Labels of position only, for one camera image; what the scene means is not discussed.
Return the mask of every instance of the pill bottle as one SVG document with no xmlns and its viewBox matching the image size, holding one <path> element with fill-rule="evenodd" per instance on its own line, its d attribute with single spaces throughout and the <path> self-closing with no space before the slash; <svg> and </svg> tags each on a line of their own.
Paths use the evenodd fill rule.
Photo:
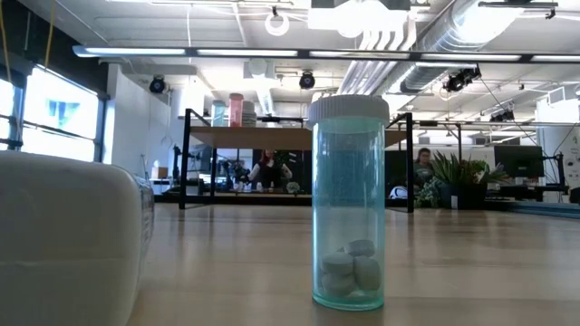
<svg viewBox="0 0 580 326">
<path fill-rule="evenodd" d="M 313 297 L 324 306 L 383 305 L 385 127 L 380 98 L 339 95 L 313 103 Z"/>
</svg>

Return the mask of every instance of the box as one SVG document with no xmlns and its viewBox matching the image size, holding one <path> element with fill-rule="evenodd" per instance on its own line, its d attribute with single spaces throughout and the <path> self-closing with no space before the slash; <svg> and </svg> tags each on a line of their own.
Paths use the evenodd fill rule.
<svg viewBox="0 0 580 326">
<path fill-rule="evenodd" d="M 169 173 L 168 168 L 164 167 L 153 167 L 151 170 L 151 178 L 167 178 Z"/>
</svg>

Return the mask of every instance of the spotlight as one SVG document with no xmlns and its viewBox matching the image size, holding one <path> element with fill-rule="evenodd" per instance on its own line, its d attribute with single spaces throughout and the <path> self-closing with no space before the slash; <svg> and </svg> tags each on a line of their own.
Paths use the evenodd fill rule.
<svg viewBox="0 0 580 326">
<path fill-rule="evenodd" d="M 310 90 L 314 87 L 315 79 L 312 72 L 302 72 L 302 77 L 300 77 L 300 88 L 303 90 Z"/>
<path fill-rule="evenodd" d="M 491 116 L 491 118 L 489 118 L 489 122 L 513 121 L 515 119 L 516 119 L 516 116 L 514 115 L 514 111 L 504 110 L 495 116 Z"/>
<path fill-rule="evenodd" d="M 481 77 L 479 66 L 476 68 L 461 69 L 459 73 L 449 75 L 449 79 L 443 83 L 443 89 L 447 92 L 461 91 L 474 80 Z"/>
<path fill-rule="evenodd" d="M 149 91 L 154 94 L 163 93 L 165 91 L 165 88 L 167 87 L 167 84 L 165 83 L 164 79 L 165 78 L 160 75 L 153 76 L 153 81 L 149 85 Z"/>
</svg>

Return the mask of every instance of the pink container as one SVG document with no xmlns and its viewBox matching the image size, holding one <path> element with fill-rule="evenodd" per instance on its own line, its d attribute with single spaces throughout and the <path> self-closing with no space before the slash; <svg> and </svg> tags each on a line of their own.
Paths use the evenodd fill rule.
<svg viewBox="0 0 580 326">
<path fill-rule="evenodd" d="M 242 127 L 242 94 L 229 94 L 229 127 Z"/>
</svg>

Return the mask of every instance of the computer monitor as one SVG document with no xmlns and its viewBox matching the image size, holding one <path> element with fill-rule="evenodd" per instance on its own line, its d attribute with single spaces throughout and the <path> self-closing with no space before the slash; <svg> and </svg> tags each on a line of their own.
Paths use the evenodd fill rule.
<svg viewBox="0 0 580 326">
<path fill-rule="evenodd" d="M 189 155 L 193 156 L 193 158 L 189 159 L 188 171 L 210 173 L 211 154 L 212 148 L 206 144 L 198 144 L 189 147 Z"/>
<path fill-rule="evenodd" d="M 496 165 L 501 164 L 510 177 L 543 177 L 544 160 L 538 146 L 495 146 Z"/>
</svg>

